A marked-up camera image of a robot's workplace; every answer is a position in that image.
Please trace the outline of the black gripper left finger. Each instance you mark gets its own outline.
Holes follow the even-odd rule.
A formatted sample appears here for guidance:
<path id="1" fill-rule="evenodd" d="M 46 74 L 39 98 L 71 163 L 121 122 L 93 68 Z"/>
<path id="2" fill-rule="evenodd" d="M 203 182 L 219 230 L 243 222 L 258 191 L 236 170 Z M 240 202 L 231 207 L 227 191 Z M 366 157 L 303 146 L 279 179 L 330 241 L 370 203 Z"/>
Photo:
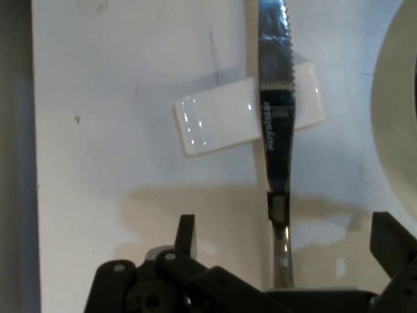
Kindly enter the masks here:
<path id="1" fill-rule="evenodd" d="M 128 260 L 102 264 L 85 312 L 270 312 L 270 299 L 222 267 L 193 256 L 195 217 L 179 219 L 174 245 L 139 267 Z"/>

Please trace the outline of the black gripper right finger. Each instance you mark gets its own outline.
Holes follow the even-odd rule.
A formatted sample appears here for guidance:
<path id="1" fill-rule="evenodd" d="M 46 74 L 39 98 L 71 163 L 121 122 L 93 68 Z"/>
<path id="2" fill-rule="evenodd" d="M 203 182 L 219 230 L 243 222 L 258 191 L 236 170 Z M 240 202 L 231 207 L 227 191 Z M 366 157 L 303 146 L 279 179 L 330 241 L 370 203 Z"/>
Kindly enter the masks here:
<path id="1" fill-rule="evenodd" d="M 390 277 L 371 312 L 416 312 L 416 238 L 390 213 L 374 212 L 370 251 Z"/>

